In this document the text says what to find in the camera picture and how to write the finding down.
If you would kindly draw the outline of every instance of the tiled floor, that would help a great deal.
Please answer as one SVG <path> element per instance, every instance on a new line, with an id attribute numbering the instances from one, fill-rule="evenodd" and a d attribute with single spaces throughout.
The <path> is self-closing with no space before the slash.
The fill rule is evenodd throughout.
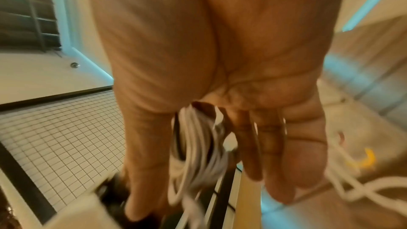
<path id="1" fill-rule="evenodd" d="M 1 113 L 0 142 L 56 211 L 102 176 L 119 171 L 125 153 L 122 115 L 112 91 Z M 236 146 L 235 137 L 228 137 L 225 145 Z M 232 207 L 240 182 L 240 172 L 235 174 Z M 208 216 L 216 198 L 214 194 Z M 233 220 L 234 211 L 228 207 L 224 228 L 231 228 Z"/>

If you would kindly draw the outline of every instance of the bundled white cord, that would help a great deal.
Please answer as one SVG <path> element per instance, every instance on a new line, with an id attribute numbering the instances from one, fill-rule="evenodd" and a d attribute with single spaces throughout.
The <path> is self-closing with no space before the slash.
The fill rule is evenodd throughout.
<path id="1" fill-rule="evenodd" d="M 223 148 L 224 127 L 215 125 L 213 119 L 192 106 L 183 108 L 178 120 L 179 135 L 174 132 L 171 146 L 168 201 L 173 206 L 182 203 L 191 229 L 204 229 L 205 214 L 194 192 L 216 183 L 226 172 L 228 156 Z"/>
<path id="2" fill-rule="evenodd" d="M 336 151 L 346 161 L 353 164 L 352 169 L 355 170 L 357 175 L 360 174 L 359 168 L 354 166 L 354 164 L 357 164 L 357 162 L 349 154 L 346 153 L 345 149 L 343 149 L 342 146 L 337 143 L 331 142 L 329 144 L 329 148 L 331 151 Z M 393 200 L 376 193 L 376 191 L 386 188 L 407 188 L 406 177 L 384 177 L 373 180 L 366 184 L 361 184 L 354 178 L 353 175 L 350 174 L 349 170 L 343 168 L 342 165 L 338 164 L 331 158 L 328 159 L 328 167 L 325 170 L 325 177 L 332 183 L 339 196 L 346 201 L 356 201 L 358 199 L 361 199 L 362 197 L 367 197 L 376 204 L 384 208 L 396 211 L 401 215 L 407 217 L 406 201 L 400 199 Z M 346 192 L 342 186 L 342 182 L 347 182 L 353 187 L 353 189 Z"/>

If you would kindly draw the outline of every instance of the white cable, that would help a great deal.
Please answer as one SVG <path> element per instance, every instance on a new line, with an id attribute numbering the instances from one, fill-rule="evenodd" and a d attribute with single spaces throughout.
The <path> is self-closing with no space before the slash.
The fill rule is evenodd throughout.
<path id="1" fill-rule="evenodd" d="M 223 148 L 223 126 L 192 106 L 179 112 L 180 140 L 185 149 L 185 161 L 179 157 L 174 137 L 170 156 L 170 183 L 168 201 L 175 206 L 182 203 L 188 215 L 191 229 L 206 228 L 204 211 L 195 200 L 193 192 L 211 185 L 226 172 L 228 155 Z M 213 138 L 213 153 L 207 160 L 208 149 Z"/>
<path id="2" fill-rule="evenodd" d="M 338 148 L 342 149 L 341 146 L 337 145 L 335 150 L 338 150 Z M 350 157 L 348 154 L 345 157 L 344 149 L 337 152 L 340 153 L 346 160 L 348 160 Z M 346 169 L 337 164 L 334 160 L 328 160 L 328 167 L 325 170 L 325 177 L 332 183 L 338 195 L 346 201 L 356 201 L 362 197 L 367 197 L 376 204 L 396 211 L 407 217 L 407 202 L 399 199 L 393 200 L 376 193 L 376 191 L 386 188 L 407 187 L 407 178 L 405 177 L 384 177 L 366 184 L 361 184 L 358 180 L 351 176 Z M 340 179 L 350 184 L 353 189 L 346 192 Z"/>

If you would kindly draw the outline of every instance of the hand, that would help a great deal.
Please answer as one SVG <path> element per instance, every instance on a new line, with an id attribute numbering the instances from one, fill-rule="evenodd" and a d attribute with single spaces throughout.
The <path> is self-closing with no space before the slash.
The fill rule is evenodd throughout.
<path id="1" fill-rule="evenodd" d="M 340 2 L 92 0 L 125 121 L 130 219 L 166 213 L 170 122 L 192 101 L 223 108 L 245 172 L 276 200 L 320 180 L 316 81 Z"/>

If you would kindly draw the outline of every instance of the black border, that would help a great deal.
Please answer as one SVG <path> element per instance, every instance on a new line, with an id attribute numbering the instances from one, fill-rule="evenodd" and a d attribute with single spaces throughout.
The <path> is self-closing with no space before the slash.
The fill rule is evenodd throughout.
<path id="1" fill-rule="evenodd" d="M 56 214 L 52 205 L 1 142 L 0 168 L 42 225 Z"/>
<path id="2" fill-rule="evenodd" d="M 52 96 L 46 96 L 46 97 L 41 97 L 41 98 L 33 98 L 33 99 L 24 100 L 24 101 L 5 103 L 5 104 L 0 105 L 0 112 L 11 111 L 11 110 L 15 110 L 15 109 L 20 109 L 20 108 L 25 108 L 25 107 L 30 107 L 30 106 L 40 105 L 40 104 L 47 104 L 47 103 L 53 102 L 53 101 L 67 100 L 70 98 L 76 98 L 76 97 L 89 95 L 89 94 L 93 94 L 93 93 L 104 92 L 104 91 L 112 90 L 112 89 L 113 89 L 113 86 L 104 86 L 104 87 L 99 87 L 99 88 L 94 88 L 94 89 L 84 89 L 84 90 L 57 94 L 57 95 L 52 95 Z"/>

